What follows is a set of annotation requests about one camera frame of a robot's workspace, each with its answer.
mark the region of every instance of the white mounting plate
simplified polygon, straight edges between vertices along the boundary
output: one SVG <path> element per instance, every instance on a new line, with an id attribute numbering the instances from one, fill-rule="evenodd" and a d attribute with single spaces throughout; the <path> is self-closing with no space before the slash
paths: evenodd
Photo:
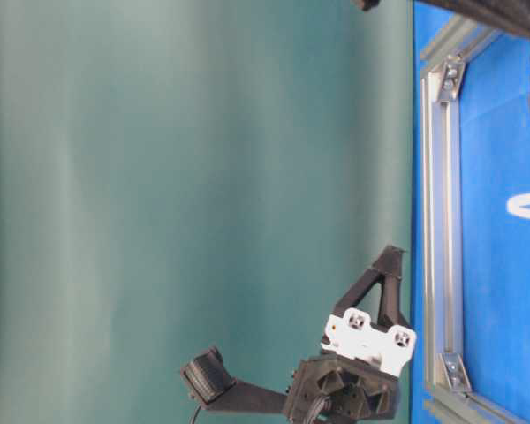
<path id="1" fill-rule="evenodd" d="M 401 325 L 393 325 L 386 333 L 371 327 L 368 313 L 350 307 L 340 318 L 330 315 L 324 330 L 330 343 L 322 349 L 350 360 L 364 360 L 380 371 L 400 376 L 411 359 L 416 333 Z"/>

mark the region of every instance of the cable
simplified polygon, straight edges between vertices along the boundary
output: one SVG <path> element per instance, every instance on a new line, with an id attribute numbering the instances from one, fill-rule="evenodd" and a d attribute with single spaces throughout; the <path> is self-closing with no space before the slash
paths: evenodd
<path id="1" fill-rule="evenodd" d="M 201 412 L 201 409 L 202 409 L 202 405 L 198 405 L 198 408 L 196 408 L 196 411 L 194 411 L 194 415 L 191 418 L 191 424 L 194 424 L 194 422 L 196 421 L 196 418 L 198 417 L 198 414 Z"/>
<path id="2" fill-rule="evenodd" d="M 314 424 L 315 420 L 318 418 L 318 415 L 326 408 L 329 404 L 329 397 L 320 395 L 317 397 L 314 402 L 310 405 L 307 416 L 302 421 L 302 424 Z"/>

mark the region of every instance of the blue surface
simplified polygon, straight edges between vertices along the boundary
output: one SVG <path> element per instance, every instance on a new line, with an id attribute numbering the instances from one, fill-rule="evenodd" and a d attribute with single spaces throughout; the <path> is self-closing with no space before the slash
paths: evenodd
<path id="1" fill-rule="evenodd" d="M 411 423 L 437 422 L 425 409 L 424 400 L 428 394 L 424 390 L 424 300 L 423 300 L 423 247 L 422 247 L 422 186 L 420 166 L 420 70 L 423 66 L 420 53 L 440 28 L 450 19 L 449 12 L 427 6 L 414 4 L 414 64 L 415 64 L 415 137 L 413 151 L 413 326 L 418 341 L 414 351 L 412 388 L 411 388 Z"/>
<path id="2" fill-rule="evenodd" d="M 530 45 L 507 35 L 474 59 L 461 95 L 466 365 L 474 388 L 530 421 Z"/>

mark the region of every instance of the metal corner bracket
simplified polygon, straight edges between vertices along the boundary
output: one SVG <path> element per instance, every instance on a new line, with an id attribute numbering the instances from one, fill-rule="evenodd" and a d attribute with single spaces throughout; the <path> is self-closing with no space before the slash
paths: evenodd
<path id="1" fill-rule="evenodd" d="M 422 52 L 425 407 L 444 423 L 524 423 L 474 393 L 463 363 L 459 96 L 466 67 L 498 35 L 454 16 Z"/>

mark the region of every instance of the black wire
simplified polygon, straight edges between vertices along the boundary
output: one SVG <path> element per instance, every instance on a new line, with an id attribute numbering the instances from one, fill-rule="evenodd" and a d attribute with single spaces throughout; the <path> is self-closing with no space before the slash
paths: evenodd
<path id="1" fill-rule="evenodd" d="M 198 417 L 198 414 L 200 413 L 201 409 L 202 409 L 202 405 L 198 405 L 198 408 L 196 408 L 196 411 L 194 411 L 194 415 L 191 418 L 191 424 L 194 424 L 194 422 L 196 421 L 196 418 Z"/>

